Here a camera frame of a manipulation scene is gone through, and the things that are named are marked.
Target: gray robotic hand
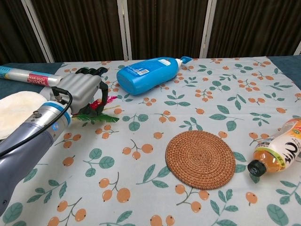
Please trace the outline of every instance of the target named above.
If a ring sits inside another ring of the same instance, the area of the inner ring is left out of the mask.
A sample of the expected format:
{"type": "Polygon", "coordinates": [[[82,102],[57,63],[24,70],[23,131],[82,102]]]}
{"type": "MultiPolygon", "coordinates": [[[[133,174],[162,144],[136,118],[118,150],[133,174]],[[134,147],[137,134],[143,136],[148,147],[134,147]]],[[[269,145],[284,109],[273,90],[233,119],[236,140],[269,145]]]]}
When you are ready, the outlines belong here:
{"type": "Polygon", "coordinates": [[[95,115],[103,110],[108,97],[108,86],[102,82],[100,74],[107,72],[107,69],[100,69],[94,71],[94,75],[80,71],[68,74],[57,87],[52,87],[50,101],[34,111],[0,143],[0,216],[6,210],[16,185],[29,174],[70,124],[72,115],[95,115]],[[97,112],[93,112],[89,108],[89,102],[98,89],[103,93],[102,104],[97,112]]]}

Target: blue lotion bottle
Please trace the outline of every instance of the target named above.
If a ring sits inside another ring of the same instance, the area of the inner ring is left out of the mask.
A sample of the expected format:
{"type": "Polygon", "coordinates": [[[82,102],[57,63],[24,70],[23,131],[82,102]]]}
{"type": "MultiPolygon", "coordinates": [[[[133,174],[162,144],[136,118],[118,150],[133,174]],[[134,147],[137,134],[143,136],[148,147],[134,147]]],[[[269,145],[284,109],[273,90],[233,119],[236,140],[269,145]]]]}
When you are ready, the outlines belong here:
{"type": "Polygon", "coordinates": [[[144,60],[117,72],[117,81],[127,93],[139,95],[153,87],[173,79],[181,64],[192,58],[183,56],[181,59],[159,57],[144,60]]]}

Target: dark curtain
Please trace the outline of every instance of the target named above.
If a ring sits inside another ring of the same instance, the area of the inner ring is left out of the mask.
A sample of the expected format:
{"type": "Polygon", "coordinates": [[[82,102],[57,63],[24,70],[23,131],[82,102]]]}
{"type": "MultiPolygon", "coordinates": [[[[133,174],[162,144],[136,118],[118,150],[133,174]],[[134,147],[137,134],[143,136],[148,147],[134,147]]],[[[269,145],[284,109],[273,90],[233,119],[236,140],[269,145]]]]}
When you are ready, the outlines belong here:
{"type": "Polygon", "coordinates": [[[56,62],[123,59],[116,0],[32,0],[56,62]]]}
{"type": "Polygon", "coordinates": [[[127,0],[132,58],[198,58],[208,0],[127,0]]]}
{"type": "Polygon", "coordinates": [[[218,0],[208,58],[285,56],[301,41],[301,0],[218,0]]]}
{"type": "Polygon", "coordinates": [[[0,1],[0,65],[46,62],[20,0],[0,1]]]}

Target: tablecloth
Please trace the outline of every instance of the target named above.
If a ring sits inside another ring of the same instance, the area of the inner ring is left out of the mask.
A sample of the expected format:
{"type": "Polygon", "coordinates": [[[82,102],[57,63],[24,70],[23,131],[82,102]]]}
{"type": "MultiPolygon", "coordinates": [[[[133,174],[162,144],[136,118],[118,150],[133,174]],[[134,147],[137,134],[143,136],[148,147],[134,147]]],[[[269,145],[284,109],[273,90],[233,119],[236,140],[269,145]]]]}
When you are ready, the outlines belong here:
{"type": "Polygon", "coordinates": [[[246,169],[258,141],[301,115],[301,90],[289,78],[267,57],[195,59],[173,80],[131,96],[116,73],[134,62],[61,66],[56,74],[107,67],[103,80],[116,99],[104,113],[119,120],[72,120],[17,185],[1,225],[301,225],[300,156],[260,178],[246,169]],[[193,129],[234,153],[234,177],[219,189],[191,188],[166,166],[168,142],[193,129]]]}

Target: black cable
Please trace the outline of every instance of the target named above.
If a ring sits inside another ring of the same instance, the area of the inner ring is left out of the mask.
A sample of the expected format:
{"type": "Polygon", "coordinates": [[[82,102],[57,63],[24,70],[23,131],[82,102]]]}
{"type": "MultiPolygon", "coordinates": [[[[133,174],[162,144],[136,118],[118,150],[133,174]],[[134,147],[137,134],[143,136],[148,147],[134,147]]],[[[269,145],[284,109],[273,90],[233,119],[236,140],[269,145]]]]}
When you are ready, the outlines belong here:
{"type": "Polygon", "coordinates": [[[57,87],[52,87],[52,90],[54,93],[58,94],[58,93],[63,93],[69,96],[69,102],[67,104],[67,106],[63,109],[63,111],[61,113],[59,113],[50,123],[48,123],[47,125],[45,125],[41,130],[39,130],[38,132],[36,132],[35,134],[32,134],[30,137],[26,138],[25,140],[17,143],[16,145],[10,147],[9,149],[3,151],[0,153],[0,158],[4,155],[6,155],[7,153],[15,150],[16,148],[19,148],[20,146],[26,144],[27,142],[31,141],[32,139],[34,139],[35,137],[37,137],[38,135],[40,135],[42,132],[44,132],[45,130],[47,130],[50,126],[52,126],[52,124],[54,124],[57,120],[59,120],[65,113],[66,111],[69,109],[72,101],[73,101],[73,97],[71,95],[71,93],[69,93],[68,91],[64,90],[64,89],[60,89],[57,87]]]}

